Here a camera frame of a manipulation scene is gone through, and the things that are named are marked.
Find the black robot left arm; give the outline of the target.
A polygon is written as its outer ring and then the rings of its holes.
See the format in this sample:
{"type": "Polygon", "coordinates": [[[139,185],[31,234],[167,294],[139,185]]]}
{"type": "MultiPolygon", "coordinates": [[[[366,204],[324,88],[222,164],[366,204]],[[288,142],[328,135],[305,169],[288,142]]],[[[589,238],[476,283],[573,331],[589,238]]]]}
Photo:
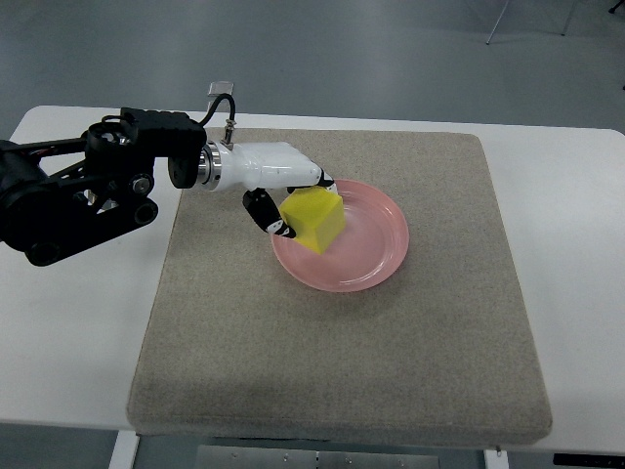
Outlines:
{"type": "Polygon", "coordinates": [[[124,107],[75,139],[2,142],[2,242],[45,267],[152,223],[156,158],[191,188],[210,118],[124,107]]]}

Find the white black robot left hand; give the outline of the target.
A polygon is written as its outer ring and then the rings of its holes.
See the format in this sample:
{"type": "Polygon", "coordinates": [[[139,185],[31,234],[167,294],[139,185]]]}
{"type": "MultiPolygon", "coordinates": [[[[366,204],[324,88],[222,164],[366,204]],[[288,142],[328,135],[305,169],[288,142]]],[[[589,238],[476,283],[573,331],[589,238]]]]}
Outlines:
{"type": "Polygon", "coordinates": [[[209,142],[203,149],[207,174],[199,179],[211,192],[242,187],[242,203],[264,232],[294,238],[297,231],[280,215],[270,190],[322,188],[338,191],[334,179],[315,162],[284,142],[227,147],[209,142]]]}

